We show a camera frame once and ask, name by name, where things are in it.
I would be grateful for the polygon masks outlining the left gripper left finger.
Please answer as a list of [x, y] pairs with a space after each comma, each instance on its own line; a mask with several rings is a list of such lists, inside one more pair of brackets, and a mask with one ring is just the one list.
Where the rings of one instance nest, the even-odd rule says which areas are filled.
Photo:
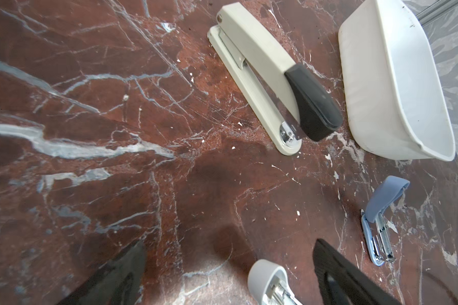
[[144, 243], [133, 241], [59, 304], [135, 304], [145, 263]]

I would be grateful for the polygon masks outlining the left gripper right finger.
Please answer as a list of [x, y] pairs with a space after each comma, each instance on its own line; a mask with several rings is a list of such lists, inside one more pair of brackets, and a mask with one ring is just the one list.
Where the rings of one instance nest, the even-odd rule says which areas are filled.
[[327, 241], [316, 240], [312, 258], [324, 304], [399, 304]]

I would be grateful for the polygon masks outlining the small white stapler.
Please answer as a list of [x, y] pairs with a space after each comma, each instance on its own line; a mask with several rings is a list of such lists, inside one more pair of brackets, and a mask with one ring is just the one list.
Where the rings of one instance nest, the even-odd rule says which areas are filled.
[[251, 267], [248, 289], [258, 304], [302, 305], [290, 289], [286, 270], [265, 259], [258, 260]]

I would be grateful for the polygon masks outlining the grey white large stapler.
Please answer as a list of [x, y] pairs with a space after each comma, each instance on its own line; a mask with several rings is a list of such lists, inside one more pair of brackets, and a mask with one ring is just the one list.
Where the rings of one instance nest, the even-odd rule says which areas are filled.
[[209, 42], [281, 154], [300, 151], [299, 130], [319, 142], [342, 126], [324, 86], [241, 3], [223, 6], [217, 21]]

